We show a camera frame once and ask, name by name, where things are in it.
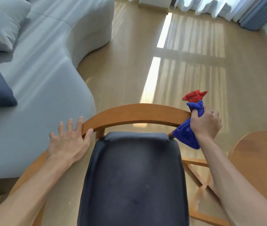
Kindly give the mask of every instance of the sofa seam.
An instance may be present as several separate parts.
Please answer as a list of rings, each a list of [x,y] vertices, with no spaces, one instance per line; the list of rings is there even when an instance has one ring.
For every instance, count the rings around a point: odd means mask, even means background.
[[[59,21],[61,21],[61,22],[64,22],[64,23],[68,24],[68,25],[71,27],[71,29],[73,28],[68,22],[66,22],[66,21],[64,21],[64,20],[60,20],[60,19],[57,19],[57,18],[55,18],[55,17],[51,17],[51,16],[46,16],[46,15],[43,15],[43,14],[40,14],[40,13],[37,13],[37,12],[34,12],[34,11],[31,11],[31,12],[34,13],[34,14],[38,14],[38,15],[40,15],[40,16],[44,16],[44,17],[48,17],[48,18],[55,19],[55,20],[59,20]]]

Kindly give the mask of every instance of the red cloth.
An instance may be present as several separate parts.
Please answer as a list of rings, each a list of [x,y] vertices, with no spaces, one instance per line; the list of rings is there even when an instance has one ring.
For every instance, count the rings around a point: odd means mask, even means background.
[[[196,91],[192,91],[191,93],[186,94],[183,97],[183,101],[188,101],[188,102],[199,102],[202,100],[202,98],[206,95],[207,91],[200,92],[199,89]]]

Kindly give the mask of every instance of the black seat cushion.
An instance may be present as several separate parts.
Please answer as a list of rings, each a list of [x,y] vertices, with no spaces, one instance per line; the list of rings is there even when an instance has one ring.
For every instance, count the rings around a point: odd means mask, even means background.
[[[165,133],[110,132],[95,144],[79,226],[188,226],[181,153]]]

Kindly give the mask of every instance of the forearm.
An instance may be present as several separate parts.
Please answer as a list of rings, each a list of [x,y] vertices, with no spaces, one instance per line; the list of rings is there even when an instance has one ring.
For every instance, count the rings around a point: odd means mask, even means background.
[[[267,225],[267,200],[209,138],[197,138],[231,225]]]
[[[46,196],[69,165],[49,158],[43,167],[0,205],[0,226],[31,226]]]

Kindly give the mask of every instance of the white pillow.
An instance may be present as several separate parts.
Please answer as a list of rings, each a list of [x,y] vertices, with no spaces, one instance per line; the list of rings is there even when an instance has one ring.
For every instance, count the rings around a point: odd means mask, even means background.
[[[26,0],[0,0],[0,51],[12,51],[21,23],[31,11]]]

